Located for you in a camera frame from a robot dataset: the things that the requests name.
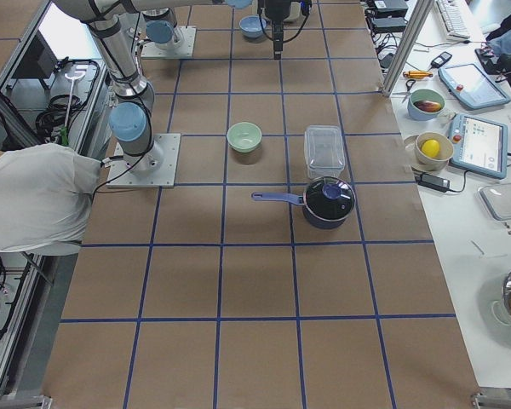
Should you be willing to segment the teach pendant tablet far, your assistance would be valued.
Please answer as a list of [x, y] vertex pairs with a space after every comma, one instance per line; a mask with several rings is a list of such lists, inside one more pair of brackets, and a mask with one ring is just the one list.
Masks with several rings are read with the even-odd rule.
[[508, 104], [511, 99], [474, 63], [442, 66], [438, 75], [445, 87], [467, 108], [479, 110]]

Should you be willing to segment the black power adapter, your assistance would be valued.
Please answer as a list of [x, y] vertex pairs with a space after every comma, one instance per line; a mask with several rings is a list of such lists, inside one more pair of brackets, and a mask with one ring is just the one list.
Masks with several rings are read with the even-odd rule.
[[415, 180], [417, 184], [422, 187], [427, 187], [442, 193], [450, 191], [450, 181], [439, 176], [423, 172], [415, 176]]

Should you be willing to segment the green bowl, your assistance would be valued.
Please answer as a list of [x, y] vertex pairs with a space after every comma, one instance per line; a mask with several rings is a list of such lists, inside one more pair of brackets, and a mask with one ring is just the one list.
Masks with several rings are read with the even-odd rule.
[[250, 153], [261, 144], [261, 129], [250, 122], [233, 124], [227, 131], [229, 146], [238, 153]]

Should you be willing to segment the person in white shirt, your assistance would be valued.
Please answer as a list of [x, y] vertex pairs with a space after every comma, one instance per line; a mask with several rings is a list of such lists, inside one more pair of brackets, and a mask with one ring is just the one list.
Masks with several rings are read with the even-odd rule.
[[0, 152], [0, 252], [81, 242], [100, 161], [53, 143]]

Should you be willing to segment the grey kitchen scale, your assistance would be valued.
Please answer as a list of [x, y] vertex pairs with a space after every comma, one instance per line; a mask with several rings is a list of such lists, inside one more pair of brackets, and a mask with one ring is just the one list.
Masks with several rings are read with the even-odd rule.
[[486, 209], [495, 220], [511, 220], [511, 183], [482, 187], [478, 193]]

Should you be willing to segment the aluminium frame post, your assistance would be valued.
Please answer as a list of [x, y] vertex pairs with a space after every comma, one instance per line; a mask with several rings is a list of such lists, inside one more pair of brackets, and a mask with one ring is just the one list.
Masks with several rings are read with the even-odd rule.
[[392, 94], [393, 88], [399, 80], [399, 75], [402, 72], [408, 56], [410, 55], [415, 41], [425, 24], [430, 10], [433, 7], [433, 0], [417, 0], [414, 9], [411, 12], [405, 31], [399, 42], [399, 47], [396, 50], [393, 61], [388, 68], [387, 75], [382, 83], [382, 95], [389, 97]]

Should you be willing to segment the white keyboard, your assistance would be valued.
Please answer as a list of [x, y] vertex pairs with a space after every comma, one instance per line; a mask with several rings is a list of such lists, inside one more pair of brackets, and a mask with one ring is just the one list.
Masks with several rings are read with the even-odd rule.
[[470, 39], [470, 32], [465, 26], [457, 1], [435, 0], [433, 5], [438, 15], [438, 21], [440, 22], [447, 39]]

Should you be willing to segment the black scissors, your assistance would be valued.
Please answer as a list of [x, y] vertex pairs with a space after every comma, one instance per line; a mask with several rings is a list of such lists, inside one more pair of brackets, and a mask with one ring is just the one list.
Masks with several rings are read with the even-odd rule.
[[406, 91], [405, 91], [405, 96], [403, 98], [403, 102], [407, 101], [410, 98], [411, 91], [415, 84], [416, 84], [416, 80], [414, 78], [410, 78], [405, 82]]

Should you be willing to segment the blue saucepan with lid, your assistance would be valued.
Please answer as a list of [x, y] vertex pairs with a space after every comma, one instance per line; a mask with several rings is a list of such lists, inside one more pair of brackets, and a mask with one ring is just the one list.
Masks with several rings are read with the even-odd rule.
[[301, 206], [305, 219], [314, 227], [333, 229], [341, 226], [356, 203], [352, 187], [333, 176], [321, 176], [311, 180], [302, 195], [293, 193], [251, 194], [255, 201], [279, 201]]

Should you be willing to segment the blue bowl with fruit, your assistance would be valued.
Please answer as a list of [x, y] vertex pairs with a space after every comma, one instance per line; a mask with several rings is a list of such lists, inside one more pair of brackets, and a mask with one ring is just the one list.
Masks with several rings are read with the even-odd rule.
[[407, 112], [411, 119], [429, 121], [437, 118], [445, 107], [445, 99], [432, 89], [417, 89], [408, 98]]

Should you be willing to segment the orange handled tool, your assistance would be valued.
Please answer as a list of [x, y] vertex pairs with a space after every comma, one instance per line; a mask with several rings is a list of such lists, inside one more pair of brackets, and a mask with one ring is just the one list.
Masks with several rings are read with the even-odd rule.
[[403, 75], [404, 78], [415, 79], [415, 80], [424, 79], [424, 78], [432, 78], [433, 77], [433, 73], [432, 72], [419, 71], [419, 70], [405, 71], [405, 72], [402, 72], [402, 75]]

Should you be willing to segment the green handled grabber tool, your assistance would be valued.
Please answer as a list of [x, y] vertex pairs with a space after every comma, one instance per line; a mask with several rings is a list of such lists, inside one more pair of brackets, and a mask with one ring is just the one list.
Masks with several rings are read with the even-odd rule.
[[69, 90], [68, 101], [67, 101], [67, 105], [66, 105], [65, 120], [64, 120], [62, 127], [60, 128], [60, 144], [62, 146], [67, 146], [69, 144], [69, 142], [68, 142], [68, 123], [69, 123], [69, 115], [70, 115], [71, 108], [72, 108], [74, 85], [78, 80], [81, 80], [86, 75], [86, 72], [87, 72], [86, 70], [76, 69], [72, 75], [70, 75], [68, 73], [65, 74], [65, 78], [70, 83], [70, 90]]

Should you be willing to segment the clear plastic lidded container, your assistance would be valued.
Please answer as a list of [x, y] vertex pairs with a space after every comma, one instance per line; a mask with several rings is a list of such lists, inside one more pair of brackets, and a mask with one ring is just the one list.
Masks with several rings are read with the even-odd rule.
[[346, 165], [340, 129], [333, 125], [309, 125], [304, 134], [307, 176], [339, 178]]

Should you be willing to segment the cream bowl with lemon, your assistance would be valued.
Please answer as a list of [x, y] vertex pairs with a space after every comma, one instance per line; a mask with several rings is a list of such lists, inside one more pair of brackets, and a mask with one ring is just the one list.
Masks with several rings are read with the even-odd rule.
[[445, 136], [425, 132], [416, 137], [414, 153], [421, 170], [433, 171], [441, 170], [448, 164], [454, 148]]

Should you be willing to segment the teach pendant tablet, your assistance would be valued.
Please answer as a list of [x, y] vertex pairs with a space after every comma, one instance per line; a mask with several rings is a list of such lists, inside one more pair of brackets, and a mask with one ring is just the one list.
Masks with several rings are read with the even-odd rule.
[[457, 114], [451, 122], [450, 165], [502, 180], [507, 176], [508, 126], [473, 115]]
[[467, 108], [479, 110], [508, 104], [511, 99], [474, 63], [442, 66], [438, 75], [445, 87]]

